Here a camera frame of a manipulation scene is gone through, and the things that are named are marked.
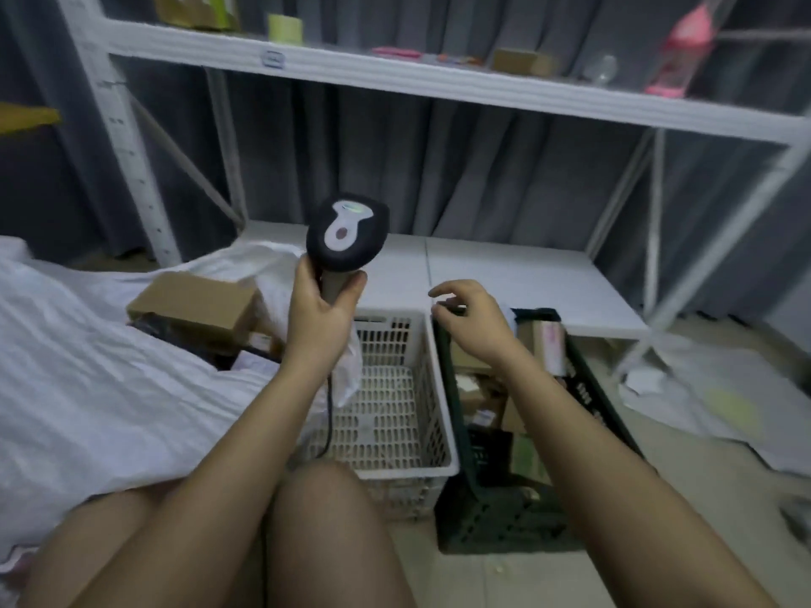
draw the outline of plastic crate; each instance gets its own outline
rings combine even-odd
[[[518,322],[561,320],[552,309],[516,309],[515,313]],[[508,474],[507,486],[482,486],[481,471],[490,463],[487,445],[471,443],[451,364],[450,336],[438,324],[434,325],[434,331],[461,465],[460,474],[445,486],[435,508],[440,550],[446,554],[581,550],[582,542],[574,535],[552,487],[538,484],[527,488]],[[568,336],[566,357],[565,381],[569,393],[641,456],[636,442]],[[505,435],[502,431],[492,434],[494,439]]]
[[[430,315],[368,309],[355,318],[363,356],[360,390],[333,415],[327,458],[364,480],[389,519],[430,516],[459,473]],[[326,423],[307,446],[316,456]]]

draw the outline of person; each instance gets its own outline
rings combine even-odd
[[[277,375],[178,486],[112,494],[73,511],[37,554],[19,605],[221,606],[271,504],[269,605],[414,606],[384,522],[353,472],[318,460],[280,483],[365,284],[356,275],[329,306],[304,257]],[[433,316],[504,380],[617,605],[776,605],[687,502],[542,369],[481,285],[450,281],[429,293],[445,294],[465,314],[437,304]]]

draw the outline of bare thigh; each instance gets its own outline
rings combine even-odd
[[[358,477],[310,463],[282,485],[269,524],[274,608],[414,608],[386,526]]]
[[[36,553],[19,607],[70,605],[173,486],[165,482],[112,493],[74,509]]]

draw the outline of dark green crate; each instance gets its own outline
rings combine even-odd
[[[516,320],[559,322],[553,309],[515,309]],[[477,479],[477,454],[462,418],[450,356],[450,336],[434,321],[442,380],[448,397],[453,434],[459,449],[460,473],[445,484],[434,509],[440,550],[446,554],[579,551],[561,501],[549,486],[528,490],[513,486],[482,486]],[[597,384],[583,357],[566,337],[569,393],[623,443],[640,456],[631,434]]]

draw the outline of barcode scanner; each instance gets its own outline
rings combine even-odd
[[[344,283],[380,253],[389,234],[389,207],[339,193],[318,207],[307,230],[307,253],[321,269],[321,297],[335,302]]]

